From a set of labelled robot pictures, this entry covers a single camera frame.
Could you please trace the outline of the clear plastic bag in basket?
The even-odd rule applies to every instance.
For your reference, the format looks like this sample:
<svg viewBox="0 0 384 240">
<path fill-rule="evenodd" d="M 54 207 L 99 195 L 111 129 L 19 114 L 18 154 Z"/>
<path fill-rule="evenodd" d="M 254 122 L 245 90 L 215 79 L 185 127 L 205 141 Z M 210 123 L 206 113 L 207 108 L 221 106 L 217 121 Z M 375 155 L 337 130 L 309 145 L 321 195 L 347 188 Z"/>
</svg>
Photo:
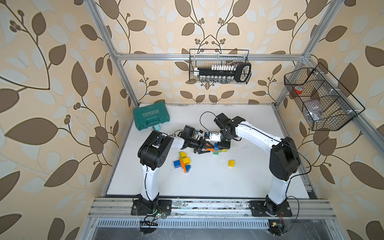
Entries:
<svg viewBox="0 0 384 240">
<path fill-rule="evenodd" d="M 314 121 L 318 121 L 324 118 L 323 108 L 319 100 L 308 100 L 304 102 L 304 104 Z"/>
</svg>

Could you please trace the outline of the green plastic tool case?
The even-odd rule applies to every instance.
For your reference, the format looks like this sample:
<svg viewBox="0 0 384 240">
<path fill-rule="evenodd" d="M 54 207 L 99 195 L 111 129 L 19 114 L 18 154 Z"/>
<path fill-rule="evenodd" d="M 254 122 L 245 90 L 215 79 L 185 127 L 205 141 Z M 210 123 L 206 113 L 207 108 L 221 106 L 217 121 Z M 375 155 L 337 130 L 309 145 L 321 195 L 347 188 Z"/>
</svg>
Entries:
<svg viewBox="0 0 384 240">
<path fill-rule="evenodd" d="M 170 121 L 170 115 L 164 102 L 136 108 L 133 113 L 135 126 L 139 131 Z"/>
</svg>

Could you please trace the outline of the orange lego brick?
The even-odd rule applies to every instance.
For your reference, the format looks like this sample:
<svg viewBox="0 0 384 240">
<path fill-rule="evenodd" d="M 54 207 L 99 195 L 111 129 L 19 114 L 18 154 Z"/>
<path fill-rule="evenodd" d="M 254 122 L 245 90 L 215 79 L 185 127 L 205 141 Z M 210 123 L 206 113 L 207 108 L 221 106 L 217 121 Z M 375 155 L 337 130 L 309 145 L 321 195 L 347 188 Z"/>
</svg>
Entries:
<svg viewBox="0 0 384 240">
<path fill-rule="evenodd" d="M 186 174 L 187 170 L 186 170 L 183 158 L 179 157 L 179 161 L 180 161 L 180 164 L 181 164 L 181 168 L 183 169 L 184 173 Z"/>
</svg>

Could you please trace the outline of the red object in basket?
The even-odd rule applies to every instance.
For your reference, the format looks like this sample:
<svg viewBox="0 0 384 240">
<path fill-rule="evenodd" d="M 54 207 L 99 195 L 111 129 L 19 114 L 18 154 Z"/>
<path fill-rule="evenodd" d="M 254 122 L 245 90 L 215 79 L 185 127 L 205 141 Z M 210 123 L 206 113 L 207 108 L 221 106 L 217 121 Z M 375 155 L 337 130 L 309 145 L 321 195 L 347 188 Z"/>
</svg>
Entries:
<svg viewBox="0 0 384 240">
<path fill-rule="evenodd" d="M 297 95 L 301 95 L 303 93 L 304 89 L 301 86 L 295 86 L 293 89 L 293 92 Z"/>
</svg>

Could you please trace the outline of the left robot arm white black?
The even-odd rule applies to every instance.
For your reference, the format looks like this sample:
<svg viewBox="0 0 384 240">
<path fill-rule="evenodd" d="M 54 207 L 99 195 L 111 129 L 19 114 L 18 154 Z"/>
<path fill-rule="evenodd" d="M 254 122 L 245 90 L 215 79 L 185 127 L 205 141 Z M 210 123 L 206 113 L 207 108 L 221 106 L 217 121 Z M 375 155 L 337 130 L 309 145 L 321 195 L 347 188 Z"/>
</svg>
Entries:
<svg viewBox="0 0 384 240">
<path fill-rule="evenodd" d="M 194 153 L 204 154 L 214 145 L 204 136 L 196 133 L 195 129 L 184 129 L 177 136 L 168 135 L 153 130 L 138 151 L 140 163 L 143 166 L 143 189 L 139 195 L 139 203 L 148 208 L 154 208 L 159 198 L 158 170 L 165 163 L 170 149 L 184 150 L 191 148 Z"/>
</svg>

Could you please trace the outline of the small blue lego brick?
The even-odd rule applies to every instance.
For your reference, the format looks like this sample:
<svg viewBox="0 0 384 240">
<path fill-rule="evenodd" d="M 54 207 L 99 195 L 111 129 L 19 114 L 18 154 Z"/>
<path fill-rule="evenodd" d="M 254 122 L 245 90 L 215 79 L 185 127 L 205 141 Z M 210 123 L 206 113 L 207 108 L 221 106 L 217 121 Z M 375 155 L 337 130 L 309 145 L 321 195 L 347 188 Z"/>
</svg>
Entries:
<svg viewBox="0 0 384 240">
<path fill-rule="evenodd" d="M 181 162 L 180 162 L 180 160 L 174 161 L 174 167 L 175 167 L 175 169 L 181 167 Z"/>
</svg>

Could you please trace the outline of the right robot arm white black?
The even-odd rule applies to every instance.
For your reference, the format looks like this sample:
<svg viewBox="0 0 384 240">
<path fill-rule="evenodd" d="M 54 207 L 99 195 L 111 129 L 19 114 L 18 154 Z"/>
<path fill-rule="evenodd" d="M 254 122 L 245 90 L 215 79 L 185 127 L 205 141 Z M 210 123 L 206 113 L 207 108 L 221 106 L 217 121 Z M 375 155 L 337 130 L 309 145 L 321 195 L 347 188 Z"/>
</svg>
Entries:
<svg viewBox="0 0 384 240">
<path fill-rule="evenodd" d="M 273 207 L 282 205 L 287 199 L 290 180 L 301 165 L 293 139 L 289 137 L 279 139 L 252 126 L 239 116 L 229 119 L 222 113 L 214 119 L 214 122 L 220 128 L 219 149 L 229 149 L 232 140 L 242 138 L 270 155 L 269 169 L 273 179 L 266 196 L 266 204 Z"/>
</svg>

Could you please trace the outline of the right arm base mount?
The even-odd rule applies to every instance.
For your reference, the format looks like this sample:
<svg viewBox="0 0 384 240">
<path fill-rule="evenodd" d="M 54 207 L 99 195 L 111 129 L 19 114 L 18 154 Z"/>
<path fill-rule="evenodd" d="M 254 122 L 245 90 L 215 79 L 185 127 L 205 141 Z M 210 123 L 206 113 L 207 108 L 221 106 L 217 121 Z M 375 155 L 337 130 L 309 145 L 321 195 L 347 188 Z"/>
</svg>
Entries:
<svg viewBox="0 0 384 240">
<path fill-rule="evenodd" d="M 276 205 L 271 201 L 249 201 L 249 208 L 253 217 L 292 217 L 293 213 L 288 201 Z"/>
</svg>

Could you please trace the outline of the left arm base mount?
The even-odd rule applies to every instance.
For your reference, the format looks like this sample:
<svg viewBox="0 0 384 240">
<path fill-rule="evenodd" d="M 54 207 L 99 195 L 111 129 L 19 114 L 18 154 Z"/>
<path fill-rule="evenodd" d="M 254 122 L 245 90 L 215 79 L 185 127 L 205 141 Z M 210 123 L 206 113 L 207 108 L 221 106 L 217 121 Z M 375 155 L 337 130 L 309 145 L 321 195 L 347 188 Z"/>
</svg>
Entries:
<svg viewBox="0 0 384 240">
<path fill-rule="evenodd" d="M 171 200 L 157 200 L 149 202 L 145 199 L 134 200 L 131 215 L 132 216 L 154 216 L 160 215 L 166 218 L 171 214 L 172 201 Z"/>
</svg>

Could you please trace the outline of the black white tool in basket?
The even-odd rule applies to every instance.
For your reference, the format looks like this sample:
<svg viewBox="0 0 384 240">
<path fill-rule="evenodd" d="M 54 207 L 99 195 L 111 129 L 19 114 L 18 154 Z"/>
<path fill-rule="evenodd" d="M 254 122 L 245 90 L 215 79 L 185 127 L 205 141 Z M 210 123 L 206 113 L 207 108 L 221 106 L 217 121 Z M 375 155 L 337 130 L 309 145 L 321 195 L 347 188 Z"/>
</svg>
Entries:
<svg viewBox="0 0 384 240">
<path fill-rule="evenodd" d="M 233 65 L 200 67 L 194 69 L 193 75 L 204 83 L 247 84 L 252 76 L 252 65 L 235 62 Z"/>
</svg>

